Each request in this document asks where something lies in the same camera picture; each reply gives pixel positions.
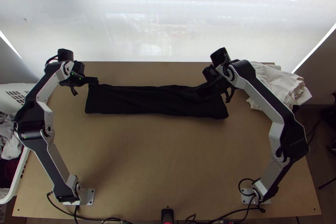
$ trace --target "tabletop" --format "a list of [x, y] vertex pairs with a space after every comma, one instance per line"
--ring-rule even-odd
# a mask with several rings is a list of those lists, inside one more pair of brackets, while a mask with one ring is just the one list
[[[188, 85], [205, 79], [209, 63], [85, 62], [86, 76], [101, 84], [125, 86]], [[55, 143], [70, 173], [96, 190], [87, 217], [110, 216], [158, 220], [161, 209], [174, 209], [175, 219], [197, 213], [214, 219], [245, 208], [238, 182], [257, 179], [270, 161], [271, 121], [252, 110], [248, 96], [237, 90], [224, 120], [159, 114], [102, 115], [84, 112], [88, 86], [58, 86], [48, 101], [54, 112]], [[71, 218], [52, 207], [46, 194], [53, 185], [34, 153], [30, 153], [16, 199], [14, 216]], [[53, 202], [63, 206], [54, 196]], [[306, 158], [296, 162], [279, 185], [266, 213], [249, 218], [321, 214]], [[240, 218], [244, 212], [232, 218]]]

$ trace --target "white laundry basket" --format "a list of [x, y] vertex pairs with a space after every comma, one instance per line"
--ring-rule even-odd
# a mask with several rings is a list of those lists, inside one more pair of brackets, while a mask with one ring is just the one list
[[[24, 104], [24, 100], [29, 91], [35, 84], [3, 84], [0, 85], [0, 117], [7, 116], [10, 113], [16, 113]], [[26, 161], [29, 155], [29, 149], [23, 148], [18, 168], [10, 188], [0, 188], [0, 204], [5, 204], [11, 200], [17, 193], [17, 187], [22, 177]]]

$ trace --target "white garment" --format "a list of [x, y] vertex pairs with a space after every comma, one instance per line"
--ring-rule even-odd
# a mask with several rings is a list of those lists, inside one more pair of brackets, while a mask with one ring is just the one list
[[[301, 105], [312, 97], [302, 77], [280, 71], [279, 66], [250, 63], [255, 68], [257, 78], [290, 109], [293, 105]], [[251, 98], [246, 101], [251, 108], [261, 110]]]
[[11, 160], [20, 156], [22, 144], [13, 134], [13, 123], [10, 116], [0, 118], [1, 158]]

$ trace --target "cable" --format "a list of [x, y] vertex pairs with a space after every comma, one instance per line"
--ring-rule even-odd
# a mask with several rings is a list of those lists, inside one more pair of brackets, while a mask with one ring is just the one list
[[242, 195], [245, 195], [245, 196], [253, 196], [253, 195], [255, 195], [254, 193], [250, 193], [250, 194], [243, 193], [243, 190], [240, 189], [240, 184], [241, 184], [242, 182], [244, 182], [245, 180], [249, 180], [249, 181], [252, 181], [252, 182], [253, 182], [252, 179], [248, 179], [248, 178], [245, 178], [245, 179], [242, 179], [241, 181], [239, 181], [239, 183], [238, 183], [238, 190], [239, 190], [239, 192], [240, 192]]
[[53, 57], [51, 57], [50, 59], [48, 59], [46, 62], [45, 62], [45, 66], [51, 61], [51, 60], [54, 60], [58, 57], [58, 55], [55, 55]]
[[78, 224], [78, 221], [77, 221], [77, 211], [79, 209], [79, 205], [76, 205], [75, 206], [75, 212], [73, 213], [73, 218], [75, 219], [75, 223]]
[[74, 212], [74, 214], [72, 214], [72, 213], [68, 213], [68, 212], [66, 212], [66, 211], [64, 211], [63, 209], [60, 209], [58, 206], [56, 206], [52, 201], [51, 201], [51, 199], [50, 199], [50, 195], [51, 194], [53, 194], [53, 192], [48, 192], [47, 193], [47, 199], [48, 199], [48, 201], [50, 202], [50, 204], [54, 207], [54, 208], [56, 208], [56, 209], [58, 209], [59, 211], [61, 211], [62, 213], [65, 213], [66, 215], [69, 215], [69, 216], [71, 216], [71, 217], [74, 217], [74, 219], [75, 219], [75, 223], [77, 224], [77, 218], [78, 219], [82, 219], [82, 220], [86, 220], [86, 221], [102, 221], [102, 224], [103, 223], [105, 223], [106, 221], [118, 221], [118, 222], [125, 222], [126, 224], [133, 224], [132, 222], [130, 222], [130, 221], [126, 221], [126, 220], [121, 220], [121, 219], [119, 219], [119, 218], [114, 218], [114, 217], [109, 217], [109, 218], [106, 218], [106, 219], [95, 219], [95, 218], [87, 218], [87, 217], [83, 217], [83, 216], [79, 216], [79, 215], [77, 215], [77, 211], [78, 211], [78, 208], [79, 208], [79, 206], [76, 206], [75, 207], [75, 212]]
[[234, 214], [234, 213], [238, 213], [238, 212], [242, 212], [242, 211], [247, 211], [246, 214], [245, 214], [245, 216], [243, 217], [243, 219], [237, 221], [237, 223], [241, 223], [241, 222], [243, 222], [243, 221], [247, 218], [247, 215], [248, 215], [248, 213], [249, 213], [249, 210], [259, 210], [259, 211], [262, 212], [262, 213], [265, 213], [265, 212], [266, 212], [266, 210], [263, 209], [263, 208], [261, 208], [259, 205], [257, 205], [257, 207], [253, 207], [253, 208], [251, 208], [251, 204], [252, 204], [252, 201], [253, 201], [254, 197], [256, 197], [256, 195], [254, 195], [254, 196], [251, 198], [251, 200], [250, 200], [249, 205], [248, 205], [247, 208], [243, 208], [243, 209], [238, 209], [238, 210], [232, 211], [232, 212], [227, 213], [227, 214], [225, 214], [225, 215], [223, 215], [223, 216], [221, 216], [221, 217], [219, 217], [219, 218], [217, 218], [217, 219], [213, 219], [213, 220], [210, 220], [210, 221], [208, 221], [208, 222], [199, 222], [199, 221], [195, 221], [196, 214], [192, 214], [192, 215], [188, 216], [188, 217], [184, 220], [184, 223], [183, 223], [183, 224], [190, 224], [190, 223], [194, 223], [194, 224], [213, 224], [213, 223], [215, 223], [216, 221], [224, 220], [226, 217], [228, 217], [228, 216], [230, 216], [230, 215], [232, 215], [232, 214]]
[[[332, 109], [334, 109], [334, 108], [335, 108], [335, 105], [336, 105], [336, 93], [333, 93], [333, 96], [334, 96], [334, 98], [335, 98], [335, 101], [334, 101], [334, 103], [333, 103], [333, 107], [332, 107]], [[323, 118], [324, 118], [324, 115], [322, 115], [322, 116], [320, 117], [320, 119], [317, 120], [317, 122], [316, 122], [316, 123], [314, 124], [314, 126], [312, 127], [312, 130], [306, 135], [306, 137], [312, 135], [311, 138], [310, 138], [310, 140], [307, 142], [308, 145], [309, 145], [309, 144], [311, 143], [311, 141], [314, 139], [316, 129], [317, 129], [318, 125], [320, 124], [320, 122], [322, 121]]]
[[236, 223], [241, 223], [241, 222], [243, 222], [243, 221], [247, 218], [247, 215], [249, 214], [249, 209], [250, 209], [250, 207], [251, 207], [251, 203], [252, 203], [254, 197], [255, 197], [255, 195], [254, 195], [254, 196], [251, 198], [251, 200], [249, 201], [249, 205], [248, 205], [248, 207], [247, 207], [247, 211], [246, 211], [245, 216], [244, 216], [240, 221], [236, 221]]

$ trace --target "black pants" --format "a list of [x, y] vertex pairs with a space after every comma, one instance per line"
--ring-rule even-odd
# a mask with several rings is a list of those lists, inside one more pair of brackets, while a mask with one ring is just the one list
[[118, 87], [106, 84], [89, 85], [86, 113], [143, 114], [160, 113], [172, 116], [193, 116], [224, 119], [228, 112], [220, 94], [200, 92], [198, 87]]

